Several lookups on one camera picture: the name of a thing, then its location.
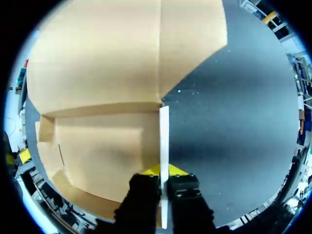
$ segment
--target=cable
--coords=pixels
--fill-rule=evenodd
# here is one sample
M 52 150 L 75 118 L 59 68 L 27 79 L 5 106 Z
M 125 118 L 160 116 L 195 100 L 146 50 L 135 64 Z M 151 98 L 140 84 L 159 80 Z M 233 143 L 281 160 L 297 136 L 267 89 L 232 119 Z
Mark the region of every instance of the cable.
M 7 118 L 7 119 L 10 119 L 10 120 L 12 120 L 13 121 L 13 123 L 14 123 L 14 129 L 13 129 L 13 131 L 8 135 L 8 137 L 10 137 L 12 134 L 13 134 L 13 132 L 15 132 L 15 129 L 16 129 L 16 123 L 15 123 L 15 119 L 12 119 L 12 118 L 9 118 L 9 117 L 4 117 L 4 118 Z

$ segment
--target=cardboard sheet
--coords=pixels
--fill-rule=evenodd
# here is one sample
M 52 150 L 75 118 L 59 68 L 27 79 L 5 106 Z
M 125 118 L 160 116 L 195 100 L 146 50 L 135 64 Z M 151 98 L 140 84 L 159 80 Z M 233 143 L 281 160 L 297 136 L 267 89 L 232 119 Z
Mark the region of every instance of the cardboard sheet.
M 122 202 L 131 177 L 159 163 L 158 113 L 60 118 L 56 125 L 69 181 L 93 195 Z
M 74 0 L 43 25 L 27 69 L 39 156 L 66 199 L 113 220 L 169 147 L 161 98 L 226 45 L 222 1 Z
M 29 97 L 41 114 L 159 101 L 226 42 L 221 0 L 75 0 L 40 32 Z

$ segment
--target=cardboard flap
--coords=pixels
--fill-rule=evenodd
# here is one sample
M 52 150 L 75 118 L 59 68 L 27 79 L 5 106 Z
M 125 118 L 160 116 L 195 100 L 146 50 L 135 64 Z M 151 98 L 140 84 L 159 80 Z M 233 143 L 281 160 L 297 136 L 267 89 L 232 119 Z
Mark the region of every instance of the cardboard flap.
M 71 184 L 121 202 L 135 173 L 159 163 L 159 114 L 58 118 L 57 140 Z
M 52 177 L 64 168 L 59 145 L 51 142 L 38 142 L 37 148 L 45 172 L 49 180 L 52 180 Z
M 41 114 L 156 102 L 226 44 L 221 0 L 75 0 L 45 24 L 27 68 Z
M 158 0 L 66 4 L 30 54 L 27 88 L 38 112 L 157 101 L 159 11 Z
M 63 170 L 55 173 L 52 177 L 52 182 L 66 200 L 74 203 L 86 212 L 114 221 L 114 210 L 120 206 L 120 203 L 106 200 L 75 188 L 70 184 Z

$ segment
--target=workbench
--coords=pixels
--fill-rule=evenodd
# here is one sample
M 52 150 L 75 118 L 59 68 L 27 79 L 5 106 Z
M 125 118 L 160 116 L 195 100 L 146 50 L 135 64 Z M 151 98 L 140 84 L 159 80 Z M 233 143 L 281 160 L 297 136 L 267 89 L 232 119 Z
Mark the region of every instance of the workbench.
M 196 174 L 217 226 L 256 209 L 277 192 L 298 130 L 293 72 L 280 42 L 230 0 L 224 0 L 224 8 L 228 45 L 163 99 L 170 106 L 170 163 Z M 28 98 L 25 117 L 32 160 L 53 188 L 36 146 L 39 114 Z

